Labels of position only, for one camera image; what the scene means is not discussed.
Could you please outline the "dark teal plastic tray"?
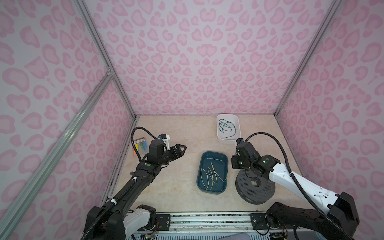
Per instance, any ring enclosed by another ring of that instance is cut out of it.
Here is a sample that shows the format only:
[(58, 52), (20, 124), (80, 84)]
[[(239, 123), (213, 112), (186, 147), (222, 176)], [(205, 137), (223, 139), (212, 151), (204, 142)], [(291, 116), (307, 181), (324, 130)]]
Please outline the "dark teal plastic tray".
[(197, 186), (204, 192), (219, 195), (227, 188), (228, 157), (222, 153), (207, 151), (202, 154)]

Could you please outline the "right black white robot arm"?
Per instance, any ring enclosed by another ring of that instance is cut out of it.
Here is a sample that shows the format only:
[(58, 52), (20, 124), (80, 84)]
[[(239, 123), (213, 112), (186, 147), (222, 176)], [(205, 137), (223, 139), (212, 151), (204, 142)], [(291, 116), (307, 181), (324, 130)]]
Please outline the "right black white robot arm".
[(293, 226), (295, 238), (297, 229), (312, 230), (327, 240), (351, 240), (360, 224), (355, 199), (346, 192), (340, 194), (327, 190), (292, 171), (286, 151), (276, 137), (284, 162), (271, 155), (261, 156), (250, 143), (251, 137), (236, 140), (236, 152), (231, 157), (233, 169), (251, 171), (257, 177), (278, 184), (312, 206), (311, 209), (289, 207), (274, 203), (265, 214), (264, 222), (271, 229), (284, 225)]

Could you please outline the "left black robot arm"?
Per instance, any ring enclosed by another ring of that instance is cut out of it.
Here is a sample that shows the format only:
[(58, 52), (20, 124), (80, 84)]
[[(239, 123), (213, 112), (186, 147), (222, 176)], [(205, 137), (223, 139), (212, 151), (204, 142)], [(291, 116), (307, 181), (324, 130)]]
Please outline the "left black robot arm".
[(144, 156), (136, 153), (139, 164), (129, 181), (102, 207), (93, 207), (88, 212), (81, 237), (83, 240), (125, 240), (140, 229), (150, 232), (158, 230), (154, 207), (140, 205), (132, 211), (131, 206), (163, 168), (185, 155), (187, 146), (170, 146), (170, 137), (166, 134), (150, 136), (152, 141), (148, 153)]

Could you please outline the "black perforated cable spool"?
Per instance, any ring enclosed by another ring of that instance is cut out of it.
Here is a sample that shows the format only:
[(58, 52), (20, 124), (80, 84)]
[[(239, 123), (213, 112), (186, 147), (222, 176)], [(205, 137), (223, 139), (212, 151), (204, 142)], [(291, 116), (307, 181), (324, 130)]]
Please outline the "black perforated cable spool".
[(240, 170), (235, 187), (239, 196), (253, 205), (261, 205), (273, 197), (276, 191), (274, 182), (262, 177), (257, 177), (247, 170)]

